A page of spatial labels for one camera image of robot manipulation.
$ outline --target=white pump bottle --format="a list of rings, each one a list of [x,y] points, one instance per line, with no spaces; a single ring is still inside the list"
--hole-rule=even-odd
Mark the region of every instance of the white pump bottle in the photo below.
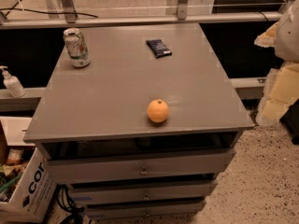
[[[0,66],[0,69],[2,70],[2,75],[4,77],[3,83],[9,90],[11,95],[15,98],[22,97],[26,93],[26,90],[24,89],[20,81],[5,70],[7,69],[6,66]]]

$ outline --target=desk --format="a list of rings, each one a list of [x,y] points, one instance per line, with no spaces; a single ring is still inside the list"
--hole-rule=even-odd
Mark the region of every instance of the desk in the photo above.
[[[198,24],[81,29],[91,64],[64,50],[25,142],[93,219],[197,212],[253,123]],[[172,56],[155,59],[147,39]],[[147,117],[151,100],[169,118]]]

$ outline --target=orange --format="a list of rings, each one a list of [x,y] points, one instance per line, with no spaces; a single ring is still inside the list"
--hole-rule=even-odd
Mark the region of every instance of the orange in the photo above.
[[[148,116],[153,122],[160,123],[167,119],[168,117],[168,105],[165,101],[153,100],[148,106]]]

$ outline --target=silver can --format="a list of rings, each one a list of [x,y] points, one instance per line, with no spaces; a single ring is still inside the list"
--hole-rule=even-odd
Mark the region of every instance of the silver can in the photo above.
[[[64,30],[64,43],[75,67],[84,67],[91,62],[83,33],[78,28]]]

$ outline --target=drawer handle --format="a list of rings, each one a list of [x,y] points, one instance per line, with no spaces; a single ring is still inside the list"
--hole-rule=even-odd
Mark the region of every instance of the drawer handle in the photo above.
[[[144,201],[149,201],[150,200],[150,197],[149,197],[148,193],[144,194],[143,200]]]
[[[142,175],[142,176],[147,176],[147,175],[149,175],[149,171],[144,167],[144,168],[142,169],[142,171],[140,172],[140,175]]]

